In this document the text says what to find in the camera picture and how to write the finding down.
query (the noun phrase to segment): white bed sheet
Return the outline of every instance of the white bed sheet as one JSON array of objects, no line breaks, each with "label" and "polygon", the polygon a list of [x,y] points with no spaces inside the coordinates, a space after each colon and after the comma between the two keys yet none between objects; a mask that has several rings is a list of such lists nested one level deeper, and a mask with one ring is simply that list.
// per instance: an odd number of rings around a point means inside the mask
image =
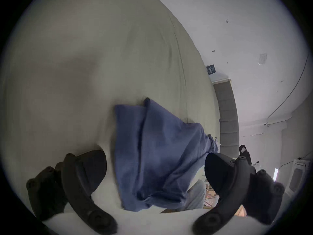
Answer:
[{"label": "white bed sheet", "polygon": [[115,104],[149,97],[219,138],[217,99],[200,54],[159,0],[35,0],[2,70],[1,159],[30,210],[29,178],[67,153],[97,148],[108,168],[93,199],[108,213],[121,209],[111,156]]}]

